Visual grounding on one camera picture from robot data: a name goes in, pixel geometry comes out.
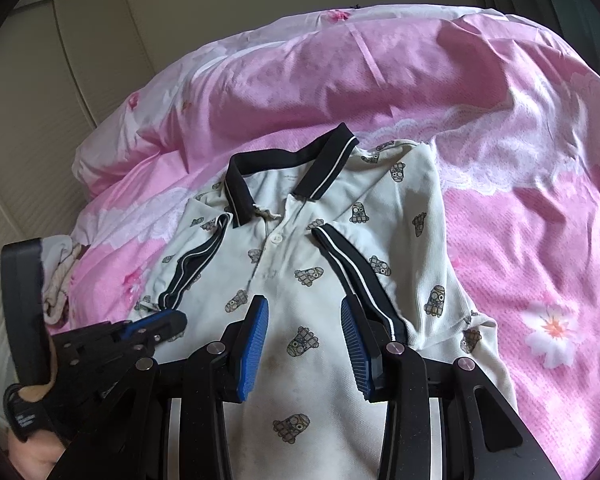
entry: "pink bedsheet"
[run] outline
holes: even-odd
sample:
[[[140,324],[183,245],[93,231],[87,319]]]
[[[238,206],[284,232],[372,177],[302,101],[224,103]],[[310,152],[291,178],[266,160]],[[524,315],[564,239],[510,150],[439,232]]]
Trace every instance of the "pink bedsheet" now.
[[[580,480],[600,457],[600,78],[513,17],[356,12],[178,76],[168,98],[151,85],[129,98],[116,182],[92,188],[74,231],[91,248],[64,328],[127,316],[186,201],[233,152],[296,150],[341,121],[365,147],[428,142],[456,273],[499,323],[522,419]],[[164,113],[133,130],[155,100]]]

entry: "hand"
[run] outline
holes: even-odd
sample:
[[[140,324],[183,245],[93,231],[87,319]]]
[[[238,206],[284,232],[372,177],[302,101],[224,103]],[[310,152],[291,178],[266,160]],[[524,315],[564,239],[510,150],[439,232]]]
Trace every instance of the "hand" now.
[[[40,430],[26,442],[9,431],[9,460],[24,480],[45,480],[64,453],[62,442],[50,431]]]

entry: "black collar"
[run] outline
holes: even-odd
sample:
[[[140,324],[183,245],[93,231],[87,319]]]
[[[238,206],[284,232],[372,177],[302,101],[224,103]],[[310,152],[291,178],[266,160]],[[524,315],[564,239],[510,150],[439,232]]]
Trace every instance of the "black collar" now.
[[[342,171],[357,143],[358,140],[345,124],[340,123],[297,152],[272,149],[233,155],[226,170],[224,190],[229,208],[234,214],[234,227],[246,224],[253,217],[253,197],[244,181],[245,175],[294,168],[314,160],[292,193],[309,200],[318,200]]]

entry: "white polo shirt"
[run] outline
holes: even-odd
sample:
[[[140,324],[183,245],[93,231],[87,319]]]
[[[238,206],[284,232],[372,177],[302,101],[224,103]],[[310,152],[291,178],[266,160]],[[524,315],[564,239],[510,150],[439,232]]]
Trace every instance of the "white polo shirt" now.
[[[423,357],[471,354],[516,406],[496,323],[446,256],[431,150],[357,143],[341,124],[298,152],[232,156],[224,180],[187,203],[131,315],[187,314],[184,336],[157,348],[167,362],[220,339],[255,294],[268,299],[254,390],[225,405],[236,480],[376,478],[386,405],[356,388],[340,324],[348,292]]]

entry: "metal screw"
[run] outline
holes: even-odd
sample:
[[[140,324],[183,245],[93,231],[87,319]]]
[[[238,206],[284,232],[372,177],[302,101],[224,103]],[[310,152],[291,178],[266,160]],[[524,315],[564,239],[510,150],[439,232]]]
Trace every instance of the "metal screw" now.
[[[386,346],[386,351],[389,352],[389,354],[402,355],[404,353],[404,345],[397,341],[391,341]]]
[[[150,357],[141,357],[136,361],[136,368],[144,372],[154,365],[154,360]]]
[[[467,372],[470,372],[475,368],[475,362],[469,357],[461,357],[458,359],[458,366]]]
[[[213,341],[206,346],[206,351],[213,355],[220,355],[225,349],[226,346],[220,341]]]

